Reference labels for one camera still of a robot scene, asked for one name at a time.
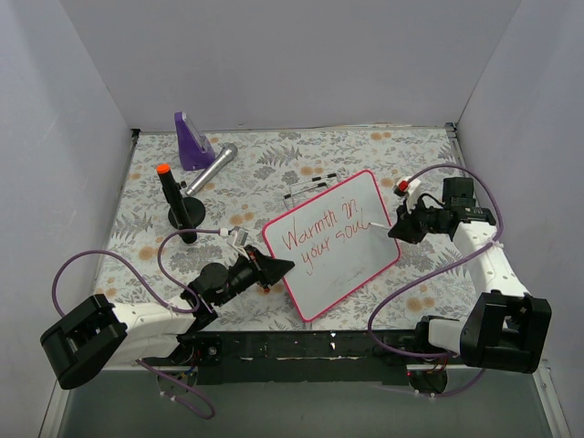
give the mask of dry erase marker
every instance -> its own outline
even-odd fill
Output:
[[[391,228],[389,226],[385,226],[385,225],[382,225],[382,224],[377,224],[375,222],[369,222],[369,225],[374,226],[376,228],[381,228],[381,229],[387,230],[387,231],[390,231],[391,230]]]
[[[285,194],[284,195],[284,199],[291,198],[295,194],[299,194],[299,193],[303,193],[303,192],[308,192],[309,190],[317,189],[318,187],[328,187],[328,186],[327,186],[327,184],[325,182],[320,182],[317,185],[313,185],[311,187],[307,187],[306,189],[298,190],[297,192],[290,193],[290,194]]]
[[[294,187],[295,185],[300,185],[300,184],[313,183],[315,181],[324,180],[325,178],[336,178],[336,177],[337,177],[336,173],[329,173],[328,175],[325,175],[325,176],[315,176],[314,178],[310,178],[309,180],[295,182],[294,184],[290,184],[290,187]]]

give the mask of floral patterned surface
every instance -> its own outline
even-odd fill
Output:
[[[197,194],[206,208],[201,227],[241,225],[266,254],[262,226],[286,210],[282,196],[291,183],[331,172],[343,179],[370,169],[395,221],[399,200],[391,193],[394,181],[432,164],[454,162],[446,132],[440,129],[252,131],[207,136],[216,151],[233,143],[239,153]],[[181,290],[163,277],[156,263],[160,241],[173,231],[155,171],[163,162],[172,166],[177,181],[194,179],[195,172],[181,168],[175,135],[142,134],[108,247],[127,257],[161,296],[170,298]],[[454,172],[446,169],[424,175],[424,189],[440,194],[442,179]],[[371,311],[384,297],[459,256],[446,236],[429,235],[419,245],[400,243],[400,247],[401,259],[395,266],[311,323],[300,319],[284,285],[277,284],[268,293],[250,287],[221,307],[221,317],[207,330],[365,329]],[[216,235],[199,235],[194,245],[185,245],[176,237],[163,253],[163,263],[183,283],[195,279],[210,262],[231,265],[235,259],[235,252]],[[104,260],[97,292],[114,302],[151,300],[131,272],[113,259]],[[391,302],[379,314],[376,328],[410,329],[427,314],[459,318],[470,310],[474,292],[463,269],[438,276]]]

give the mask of microphone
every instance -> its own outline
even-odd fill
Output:
[[[237,147],[234,144],[228,144],[221,149],[215,161],[211,163],[199,176],[197,176],[191,185],[184,191],[187,196],[193,196],[199,192],[211,178],[213,178],[223,167],[237,155]]]

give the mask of whiteboard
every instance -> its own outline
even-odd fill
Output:
[[[359,172],[282,214],[263,229],[273,257],[296,266],[284,283],[300,317],[311,321],[400,257],[375,176]]]

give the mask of white wall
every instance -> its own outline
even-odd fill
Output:
[[[61,3],[131,127],[228,130],[458,120],[519,0]]]
[[[130,131],[58,0],[0,0],[0,41],[0,435],[32,437],[55,382],[39,342],[53,275],[103,245]],[[96,263],[66,274],[65,308]]]
[[[506,219],[512,265],[553,317],[546,350],[584,436],[584,3],[523,0],[460,121],[464,157]]]

